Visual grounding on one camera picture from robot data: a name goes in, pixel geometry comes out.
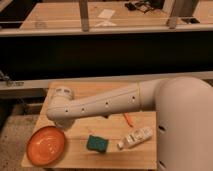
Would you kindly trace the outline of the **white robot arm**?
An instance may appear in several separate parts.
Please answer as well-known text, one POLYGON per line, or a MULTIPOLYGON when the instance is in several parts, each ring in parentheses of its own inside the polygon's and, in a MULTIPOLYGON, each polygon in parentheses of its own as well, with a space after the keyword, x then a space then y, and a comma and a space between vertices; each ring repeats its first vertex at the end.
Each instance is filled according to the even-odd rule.
POLYGON ((61 127, 78 118, 156 112, 157 170, 213 171, 213 86, 194 77, 133 83, 74 100, 55 90, 47 117, 61 127))

